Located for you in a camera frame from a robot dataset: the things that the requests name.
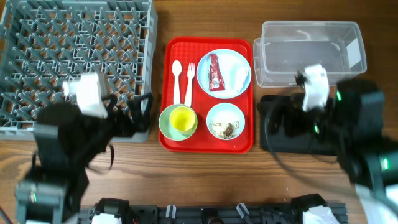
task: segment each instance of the white bowl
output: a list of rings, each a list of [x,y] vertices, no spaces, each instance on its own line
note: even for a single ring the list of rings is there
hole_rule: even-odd
[[[238,130],[236,131],[235,136],[229,138],[229,139],[223,139],[220,138],[218,136],[216,136],[212,131],[211,131],[211,120],[212,119],[217,119],[217,120],[221,120],[221,119],[231,119],[231,117],[235,117],[234,120],[238,120],[239,121],[239,127]],[[245,125],[245,121],[244,121],[244,115],[241,111],[241,109],[239,109],[237,106],[231,104],[231,103],[219,103],[217,105],[215,105],[214,107],[212,107],[209,110],[209,113],[207,114],[206,117],[206,124],[207,124],[207,129],[209,130],[209,132],[214,135],[214,137],[221,139],[221,140],[231,140],[234,139],[236,137],[238,137],[243,129],[244,129],[244,125]]]

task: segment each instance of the cable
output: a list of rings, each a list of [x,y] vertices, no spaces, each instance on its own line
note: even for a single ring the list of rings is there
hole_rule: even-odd
[[[109,148],[111,149],[111,165],[109,166],[108,169],[103,169],[100,167],[93,167],[90,166],[89,164],[87,165],[87,169],[97,173],[97,174],[101,174],[101,175],[105,175],[108,174],[109,172],[111,172],[112,166],[113,166],[113,160],[114,160],[114,147],[109,144]]]
[[[319,158],[318,155],[312,154],[312,149],[311,149],[312,141],[313,141],[313,135],[311,135],[311,140],[310,140],[310,143],[308,144],[308,149],[307,150],[308,150],[308,152],[310,152],[311,156],[314,157],[314,159],[317,159],[317,160],[319,160],[321,162],[324,162],[324,163],[327,163],[327,164],[331,164],[331,165],[336,164],[338,162],[338,158],[336,158],[335,161],[327,161],[327,160]]]
[[[7,216],[7,214],[4,212],[4,210],[0,207],[0,214],[3,217],[4,221],[6,221],[7,224],[12,224],[10,218]]]
[[[379,202],[383,203],[389,209],[391,209],[391,211],[394,212],[395,215],[398,217],[398,206],[394,202],[390,201],[385,195],[372,194],[373,197],[370,197],[367,195],[353,194],[352,191],[347,191],[346,188],[342,188],[342,187],[336,186],[336,187],[331,188],[329,185],[322,184],[321,182],[313,180],[312,178],[298,175],[298,173],[295,171],[295,169],[291,168],[291,166],[284,164],[279,159],[277,153],[274,151],[272,144],[269,141],[268,127],[269,127],[270,120],[272,119],[272,115],[274,115],[274,111],[277,108],[278,104],[282,101],[283,96],[290,94],[292,92],[292,90],[294,90],[294,89],[286,88],[285,91],[283,91],[275,99],[275,101],[272,102],[271,107],[269,108],[269,111],[267,112],[266,118],[265,118],[264,132],[265,132],[265,137],[266,137],[266,143],[268,146],[268,151],[272,154],[272,156],[278,162],[278,164],[281,166],[281,168],[283,168],[288,174],[290,174],[292,177],[296,178],[297,180],[303,182],[304,184],[307,184],[310,186],[315,186],[319,189],[324,189],[324,190],[327,190],[327,191],[335,193],[335,194],[342,194],[342,195],[349,196],[349,197],[374,198],[374,199],[378,200]]]

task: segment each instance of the white plate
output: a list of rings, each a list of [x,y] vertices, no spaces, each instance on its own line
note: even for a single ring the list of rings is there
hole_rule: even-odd
[[[225,83],[225,90],[209,91],[208,72],[211,65],[210,54],[217,54],[218,66],[220,67],[221,75]],[[234,76],[239,67],[246,66],[249,68],[249,73],[243,83],[241,91],[234,89]],[[230,49],[217,49],[208,52],[199,62],[197,67],[197,80],[200,87],[210,96],[219,99],[230,99],[242,94],[251,82],[251,67],[249,62],[239,53]]]
[[[216,136],[211,130],[211,121],[215,120],[218,122],[229,119],[236,120],[239,122],[239,127],[238,130],[236,130],[235,132],[235,136],[229,139],[222,139]],[[214,137],[221,140],[231,140],[238,137],[242,133],[245,125],[245,120],[241,109],[239,109],[237,106],[233,105],[232,103],[219,103],[209,110],[209,113],[207,114],[206,117],[206,125],[207,129]]]

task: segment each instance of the clear plastic container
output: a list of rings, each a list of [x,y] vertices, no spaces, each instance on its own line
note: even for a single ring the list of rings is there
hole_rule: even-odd
[[[355,22],[267,21],[253,45],[260,87],[295,84],[297,70],[320,63],[330,84],[367,69],[361,31]]]

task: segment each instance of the gray dish rack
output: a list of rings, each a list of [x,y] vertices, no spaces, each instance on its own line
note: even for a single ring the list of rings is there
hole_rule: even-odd
[[[8,0],[0,22],[0,139],[33,140],[38,112],[73,103],[62,82],[85,72],[107,74],[127,112],[127,100],[151,91],[156,32],[152,0]]]

